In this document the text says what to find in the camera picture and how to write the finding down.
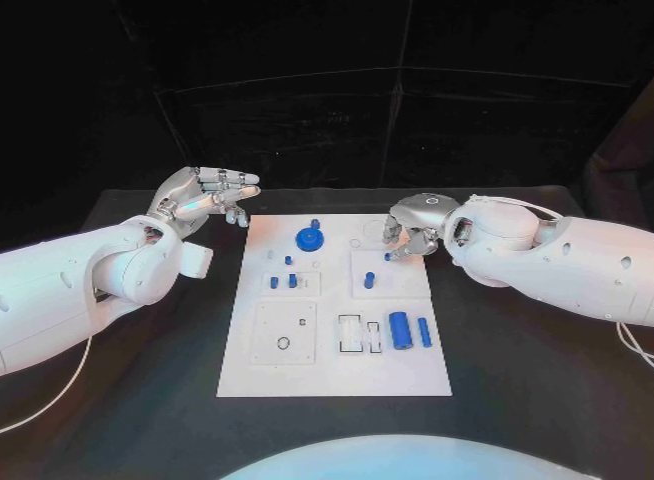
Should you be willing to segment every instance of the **black backdrop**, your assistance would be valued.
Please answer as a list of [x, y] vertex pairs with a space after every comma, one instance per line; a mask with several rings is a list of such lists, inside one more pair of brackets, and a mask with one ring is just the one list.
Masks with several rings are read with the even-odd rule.
[[185, 164], [570, 184], [652, 72], [654, 0], [0, 2], [0, 251]]

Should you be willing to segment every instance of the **table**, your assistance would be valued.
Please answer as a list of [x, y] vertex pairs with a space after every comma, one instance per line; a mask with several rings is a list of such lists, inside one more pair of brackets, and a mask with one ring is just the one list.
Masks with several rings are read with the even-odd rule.
[[[419, 191], [276, 190], [243, 206], [381, 213]], [[426, 191], [580, 214], [561, 187]], [[151, 196], [104, 191], [84, 229], [143, 212]], [[0, 436], [0, 478], [214, 478], [314, 442], [414, 433], [507, 447], [602, 478], [654, 479], [654, 370], [613, 325], [476, 284], [443, 250], [425, 262], [452, 397], [215, 398], [244, 235], [214, 217], [190, 237], [214, 249], [207, 278], [179, 277], [164, 300], [94, 337], [71, 390]], [[654, 343], [654, 329], [636, 335]], [[0, 426], [54, 396], [81, 351], [0, 378]]]

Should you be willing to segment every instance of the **white cable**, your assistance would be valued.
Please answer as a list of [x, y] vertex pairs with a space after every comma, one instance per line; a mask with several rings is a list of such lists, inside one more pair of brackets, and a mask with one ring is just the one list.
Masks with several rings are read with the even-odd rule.
[[538, 212], [543, 212], [544, 214], [550, 215], [556, 220], [561, 218], [561, 215], [557, 212], [553, 212], [553, 210], [549, 210], [544, 207], [538, 207], [533, 203], [524, 202], [521, 200], [517, 200], [514, 198], [505, 198], [505, 197], [485, 197], [482, 195], [471, 195], [471, 198], [468, 199], [466, 203], [474, 203], [474, 202], [499, 202], [499, 203], [508, 203], [510, 205], [518, 205], [520, 207], [527, 207], [536, 209]]
[[60, 393], [57, 394], [55, 398], [48, 402], [48, 404], [30, 417], [27, 417], [24, 420], [14, 423], [12, 425], [1, 428], [0, 429], [0, 434], [5, 433], [6, 431], [12, 430], [17, 427], [21, 427], [21, 425], [28, 423], [53, 406], [53, 404], [60, 400], [60, 397], [63, 396], [64, 392], [67, 391], [71, 384], [74, 383], [74, 380], [77, 379], [79, 372], [81, 371], [81, 367], [84, 366], [84, 361], [86, 361], [86, 356], [89, 354], [90, 345], [91, 345], [91, 337], [89, 337], [87, 340], [86, 340], [84, 353], [81, 354], [81, 360], [79, 361], [77, 369], [74, 370], [70, 381], [67, 382], [63, 389], [60, 390]]
[[[626, 328], [626, 325], [622, 322], [618, 322], [615, 324], [615, 329], [618, 331], [619, 341], [625, 344], [625, 347], [641, 355], [641, 358], [644, 359], [644, 361], [654, 368], [654, 362], [651, 361], [651, 359], [654, 359], [654, 355], [651, 355], [648, 352], [645, 352], [641, 349], [639, 344], [636, 343], [636, 340], [634, 339], [634, 335], [629, 332], [629, 328]], [[626, 336], [629, 337], [629, 341], [632, 342], [634, 346], [626, 343], [625, 338], [622, 337], [622, 330], [625, 330]]]

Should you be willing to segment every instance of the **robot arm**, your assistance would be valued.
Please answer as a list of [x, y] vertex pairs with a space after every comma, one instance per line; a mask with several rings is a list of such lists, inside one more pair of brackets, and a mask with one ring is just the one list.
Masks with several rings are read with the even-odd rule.
[[[540, 220], [527, 207], [553, 219]], [[474, 196], [459, 206], [430, 194], [391, 207], [384, 243], [397, 238], [397, 225], [409, 242], [390, 253], [391, 260], [429, 253], [420, 239], [439, 238], [453, 264], [484, 285], [510, 286], [587, 317], [654, 326], [652, 233], [563, 218], [517, 200]]]
[[254, 175], [182, 168], [146, 215], [0, 255], [0, 375], [41, 362], [166, 294], [178, 273], [204, 278], [211, 250], [182, 242], [208, 214], [247, 225], [236, 201]]

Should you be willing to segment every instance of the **white board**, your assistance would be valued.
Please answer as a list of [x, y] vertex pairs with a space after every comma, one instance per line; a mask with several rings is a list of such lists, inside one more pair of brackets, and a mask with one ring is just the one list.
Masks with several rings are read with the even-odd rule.
[[[324, 245], [308, 253], [295, 245], [295, 234], [312, 218], [319, 220]], [[384, 218], [253, 215], [218, 397], [452, 394], [425, 264], [420, 257], [384, 261], [384, 252], [394, 248], [380, 241]], [[283, 263], [286, 255], [290, 265]], [[368, 271], [371, 289], [363, 286]], [[296, 274], [295, 288], [288, 287], [289, 273]], [[275, 289], [272, 276], [279, 279]], [[407, 350], [394, 350], [391, 342], [388, 314], [399, 311], [409, 318], [413, 348]], [[420, 342], [419, 317], [427, 320], [429, 348]], [[354, 351], [358, 325], [361, 352]], [[339, 351], [344, 335], [348, 351]]]

